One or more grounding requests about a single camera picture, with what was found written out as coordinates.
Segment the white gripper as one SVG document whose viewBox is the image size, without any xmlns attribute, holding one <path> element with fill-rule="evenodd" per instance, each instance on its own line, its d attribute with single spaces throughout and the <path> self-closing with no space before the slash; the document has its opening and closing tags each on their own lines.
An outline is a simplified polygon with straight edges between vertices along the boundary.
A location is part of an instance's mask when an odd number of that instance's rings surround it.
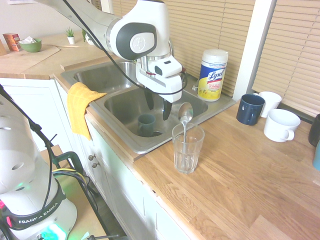
<svg viewBox="0 0 320 240">
<path fill-rule="evenodd" d="M 136 79 L 137 81 L 157 93 L 163 98 L 163 113 L 162 119 L 166 121 L 172 110 L 172 103 L 178 101 L 182 97 L 182 79 L 179 74 L 170 77 L 163 77 L 156 74 L 154 77 L 149 77 L 142 70 L 141 63 L 136 63 Z M 144 96 L 147 106 L 150 110 L 154 109 L 153 94 L 145 90 Z"/>
</svg>

